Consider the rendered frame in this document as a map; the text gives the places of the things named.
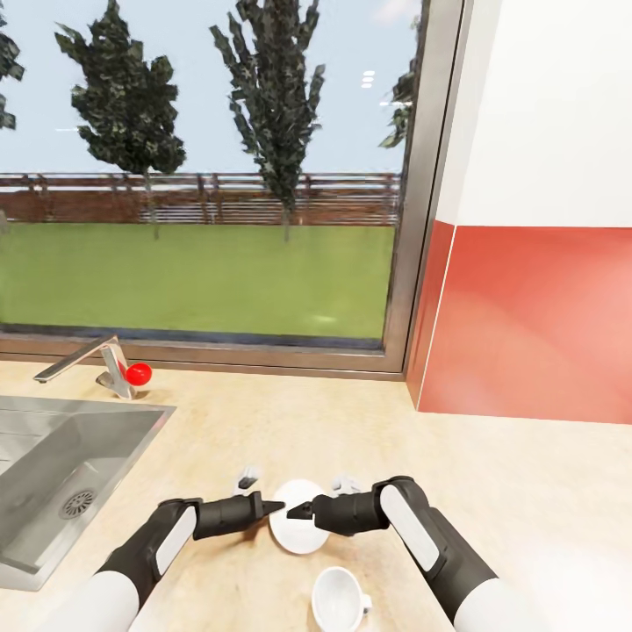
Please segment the saucer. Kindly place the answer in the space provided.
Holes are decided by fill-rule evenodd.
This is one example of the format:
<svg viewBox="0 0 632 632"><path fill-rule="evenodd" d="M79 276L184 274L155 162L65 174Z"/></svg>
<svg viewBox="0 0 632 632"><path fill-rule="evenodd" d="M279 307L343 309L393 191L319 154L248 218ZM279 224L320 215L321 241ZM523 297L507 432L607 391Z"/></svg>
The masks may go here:
<svg viewBox="0 0 632 632"><path fill-rule="evenodd" d="M295 479L278 487L273 501L283 501L285 508L269 514L271 531L276 541L296 554L308 554L319 549L329 536L327 530L314 527L311 520L286 520L286 511L302 502L311 502L316 495L324 494L320 487L309 480Z"/></svg>

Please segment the coffee cup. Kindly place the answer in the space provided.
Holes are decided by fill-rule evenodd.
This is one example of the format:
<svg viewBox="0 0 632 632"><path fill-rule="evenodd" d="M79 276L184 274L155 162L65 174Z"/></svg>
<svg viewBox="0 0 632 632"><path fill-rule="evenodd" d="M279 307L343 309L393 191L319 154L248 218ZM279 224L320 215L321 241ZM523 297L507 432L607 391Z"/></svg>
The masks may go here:
<svg viewBox="0 0 632 632"><path fill-rule="evenodd" d="M331 566L316 579L312 610L322 632L356 632L362 618L372 612L372 601L351 571Z"/></svg>

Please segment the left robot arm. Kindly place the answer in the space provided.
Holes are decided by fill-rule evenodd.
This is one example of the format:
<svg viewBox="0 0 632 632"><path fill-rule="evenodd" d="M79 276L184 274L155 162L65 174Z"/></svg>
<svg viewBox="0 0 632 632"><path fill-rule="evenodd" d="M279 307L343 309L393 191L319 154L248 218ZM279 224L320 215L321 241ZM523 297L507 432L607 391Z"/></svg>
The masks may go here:
<svg viewBox="0 0 632 632"><path fill-rule="evenodd" d="M187 540L246 531L265 514L285 508L248 488L261 476L247 466L229 498L166 499L67 601L31 632L127 632Z"/></svg>

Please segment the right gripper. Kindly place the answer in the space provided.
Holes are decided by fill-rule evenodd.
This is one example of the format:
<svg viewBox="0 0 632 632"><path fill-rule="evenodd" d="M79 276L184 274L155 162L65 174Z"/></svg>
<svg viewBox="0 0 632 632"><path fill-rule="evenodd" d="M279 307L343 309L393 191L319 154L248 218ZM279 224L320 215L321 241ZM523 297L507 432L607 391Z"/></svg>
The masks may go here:
<svg viewBox="0 0 632 632"><path fill-rule="evenodd" d="M314 527L343 536L354 536L356 533L367 533L356 518L356 502L363 492L329 498L319 494L311 502L302 502L297 507L286 511L286 520L311 520Z"/></svg>

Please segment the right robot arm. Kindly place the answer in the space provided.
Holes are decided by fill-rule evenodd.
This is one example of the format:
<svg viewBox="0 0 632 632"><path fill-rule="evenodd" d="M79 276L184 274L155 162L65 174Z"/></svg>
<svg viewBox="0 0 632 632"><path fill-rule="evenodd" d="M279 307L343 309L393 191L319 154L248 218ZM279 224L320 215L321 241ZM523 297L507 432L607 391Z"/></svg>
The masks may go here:
<svg viewBox="0 0 632 632"><path fill-rule="evenodd" d="M361 492L339 472L331 498L319 494L286 511L286 520L343 536L393 526L456 632L549 632L407 475Z"/></svg>

